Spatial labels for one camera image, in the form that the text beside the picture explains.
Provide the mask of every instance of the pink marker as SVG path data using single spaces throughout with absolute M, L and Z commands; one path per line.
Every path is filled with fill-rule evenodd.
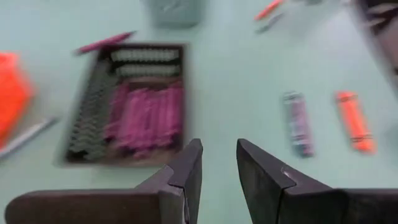
M 107 38 L 107 39 L 104 39 L 104 40 L 100 40 L 100 41 L 94 42 L 92 44 L 80 47 L 79 49 L 77 49 L 77 54 L 78 55 L 82 55 L 82 54 L 85 54 L 87 52 L 91 52 L 92 50 L 98 50 L 99 48 L 101 48 L 104 45 L 116 44 L 116 43 L 118 43 L 120 41 L 124 41 L 127 38 L 129 38 L 131 35 L 133 35 L 135 32 L 136 31 L 126 32 L 126 33 L 123 33 L 123 34 L 118 34 L 118 35 L 112 36 L 110 38 Z
M 111 112 L 109 114 L 109 121 L 104 130 L 105 139 L 114 139 L 116 137 L 128 93 L 129 82 L 124 82 L 116 87 L 110 103 Z

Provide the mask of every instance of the gray marker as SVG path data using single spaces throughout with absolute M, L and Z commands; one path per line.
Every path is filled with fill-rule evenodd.
M 14 152 L 15 150 L 19 149 L 25 143 L 36 137 L 39 133 L 50 127 L 51 125 L 55 124 L 58 121 L 57 118 L 49 118 L 45 119 L 39 124 L 35 124 L 22 133 L 20 136 L 12 140 L 7 146 L 0 150 L 0 159 L 5 158 L 10 153 Z

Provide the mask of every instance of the pink crayon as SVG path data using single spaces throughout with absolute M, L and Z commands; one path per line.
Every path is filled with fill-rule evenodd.
M 104 130 L 105 139 L 114 139 L 116 137 L 128 93 L 129 82 L 123 82 L 116 87 L 112 101 L 110 103 L 111 112 L 109 114 L 109 121 Z
M 152 124 L 151 124 L 151 117 L 152 117 L 152 110 L 153 110 L 153 104 L 154 104 L 154 96 L 155 92 L 154 91 L 148 91 L 147 92 L 147 98 L 144 106 L 144 125 L 142 127 L 142 139 L 140 143 L 140 148 L 139 150 L 145 150 L 152 145 Z
M 156 145 L 166 146 L 171 143 L 171 139 L 166 135 L 168 117 L 168 90 L 159 91 L 159 119 L 157 126 Z
M 155 141 L 157 138 L 157 128 L 159 124 L 159 108 L 160 108 L 160 96 L 159 92 L 155 92 L 152 95 L 152 104 L 149 111 L 149 137 L 148 137 L 148 147 L 155 146 Z
M 148 157 L 150 157 L 150 153 L 151 151 L 149 149 L 144 149 L 138 152 L 135 152 L 134 155 L 132 155 L 132 157 L 134 159 L 147 159 Z
M 181 132 L 182 129 L 182 89 L 181 88 L 175 88 L 174 89 L 174 94 L 175 94 L 175 113 L 173 117 L 173 124 L 171 127 L 172 134 L 177 134 Z
M 94 42 L 92 44 L 80 47 L 79 49 L 77 49 L 76 52 L 78 55 L 81 55 L 81 54 L 85 54 L 87 52 L 91 52 L 92 50 L 98 50 L 99 48 L 101 48 L 102 46 L 107 45 L 107 44 L 116 44 L 120 41 L 126 40 L 131 35 L 133 35 L 135 32 L 136 31 L 125 32 L 123 34 L 118 34 L 118 35 L 112 36 L 110 38 Z
M 119 148 L 129 147 L 129 143 L 132 137 L 130 129 L 132 123 L 135 122 L 131 118 L 138 116 L 138 111 L 136 110 L 136 108 L 141 103 L 141 98 L 139 97 L 140 94 L 140 91 L 133 91 L 128 94 L 124 113 L 122 119 L 120 120 L 120 128 L 118 131 L 117 147 Z
M 135 111 L 137 116 L 135 117 L 135 125 L 130 127 L 130 133 L 133 133 L 134 139 L 130 140 L 129 146 L 130 148 L 139 149 L 142 147 L 144 138 L 145 138 L 145 126 L 146 126 L 146 117 L 147 117 L 147 89 L 143 89 L 143 92 L 139 95 L 140 104 L 136 106 Z
M 175 116 L 175 96 L 174 96 L 174 89 L 169 88 L 167 89 L 167 109 L 166 109 L 166 132 L 164 133 L 166 136 L 171 136 L 171 129 L 173 125 L 173 119 Z

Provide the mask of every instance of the orange object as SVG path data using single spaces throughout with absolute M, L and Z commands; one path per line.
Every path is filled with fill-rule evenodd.
M 32 96 L 17 63 L 16 54 L 0 53 L 0 150 Z
M 276 7 L 278 7 L 282 3 L 282 0 L 275 0 L 271 4 L 269 4 L 263 11 L 261 11 L 254 19 L 255 20 L 260 20 L 268 14 L 270 14 Z
M 375 152 L 374 141 L 359 108 L 357 95 L 353 92 L 341 91 L 337 93 L 337 100 L 353 147 L 365 152 Z

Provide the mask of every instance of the marker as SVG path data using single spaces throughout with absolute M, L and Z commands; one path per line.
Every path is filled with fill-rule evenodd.
M 93 50 L 98 50 L 99 48 L 101 48 L 102 46 L 104 46 L 106 44 L 116 44 L 118 42 L 124 41 L 135 33 L 136 33 L 136 31 L 118 34 L 118 35 L 112 36 L 110 38 L 100 40 L 100 41 L 94 42 L 92 44 L 80 47 L 79 49 L 77 49 L 76 52 L 78 55 L 82 55 L 82 54 L 91 52 Z
M 292 138 L 293 148 L 303 156 L 312 156 L 314 151 L 303 95 L 294 91 L 286 93 L 284 95 L 284 104 L 289 117 L 290 137 Z
M 263 11 L 261 11 L 258 15 L 256 15 L 254 19 L 258 21 L 258 20 L 268 16 L 268 14 L 270 14 L 274 9 L 276 9 L 281 3 L 282 3 L 282 0 L 273 1 Z
M 353 147 L 363 152 L 375 152 L 373 137 L 359 108 L 358 96 L 350 91 L 339 91 L 337 104 Z

